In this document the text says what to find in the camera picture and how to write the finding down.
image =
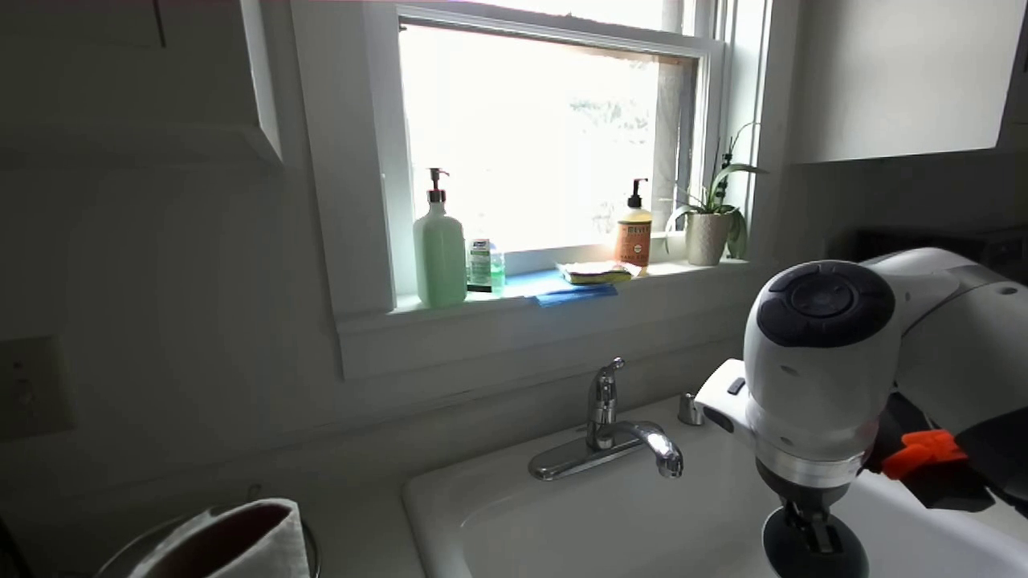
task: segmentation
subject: sink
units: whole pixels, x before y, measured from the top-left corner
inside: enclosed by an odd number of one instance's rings
[[[526,464],[583,430],[416,477],[406,507],[430,578],[772,578],[761,523],[777,497],[750,443],[686,428],[679,405],[631,411],[686,451],[686,477],[662,480],[631,452],[593,474],[539,481]],[[875,578],[1026,578],[1028,521],[924,510],[904,484],[866,474],[833,507],[866,544]]]

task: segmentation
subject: chrome faucet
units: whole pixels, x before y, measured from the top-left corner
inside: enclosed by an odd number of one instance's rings
[[[529,461],[529,474],[536,480],[564,480],[571,474],[585,474],[601,464],[615,464],[640,448],[655,455],[655,465],[664,480],[673,480],[673,477],[679,480],[686,474],[681,451],[673,443],[673,438],[662,434],[662,428],[646,423],[646,420],[616,420],[616,373],[620,373],[620,365],[625,365],[625,361],[615,357],[607,365],[597,370],[597,377],[593,384],[585,439],[553,448],[553,451]]]

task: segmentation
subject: white robot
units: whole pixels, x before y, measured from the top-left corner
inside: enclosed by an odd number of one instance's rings
[[[752,434],[785,507],[765,523],[777,576],[858,578],[858,537],[828,513],[866,469],[894,392],[939,428],[974,430],[982,480],[1028,505],[1028,289],[949,251],[777,273],[697,403]]]

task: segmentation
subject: soap dispenser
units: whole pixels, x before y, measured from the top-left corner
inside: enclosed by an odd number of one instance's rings
[[[430,166],[427,215],[416,221],[417,296],[423,310],[449,310],[466,299],[463,226],[448,215],[448,190]]]
[[[646,176],[632,179],[628,213],[616,220],[616,259],[632,267],[648,267],[651,213],[642,210],[642,196],[640,196],[642,182]]]

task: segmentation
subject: white cabinet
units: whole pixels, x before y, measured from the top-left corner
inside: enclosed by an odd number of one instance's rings
[[[0,163],[278,154],[258,0],[2,0]]]
[[[808,5],[795,157],[996,149],[1021,23],[1026,0]]]

